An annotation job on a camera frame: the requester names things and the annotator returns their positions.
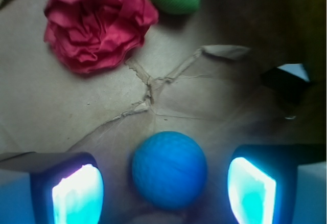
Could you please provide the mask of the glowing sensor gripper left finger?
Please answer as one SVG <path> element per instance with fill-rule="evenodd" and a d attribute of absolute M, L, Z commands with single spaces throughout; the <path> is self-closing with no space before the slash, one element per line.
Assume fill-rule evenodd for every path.
<path fill-rule="evenodd" d="M 1 154 L 1 223 L 99 223 L 103 199 L 90 153 Z"/>

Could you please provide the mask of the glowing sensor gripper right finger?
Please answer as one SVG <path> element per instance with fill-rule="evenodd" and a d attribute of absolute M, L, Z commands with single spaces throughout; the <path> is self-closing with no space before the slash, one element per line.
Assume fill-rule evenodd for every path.
<path fill-rule="evenodd" d="M 326 145 L 242 145 L 227 174 L 238 223 L 326 223 Z"/>

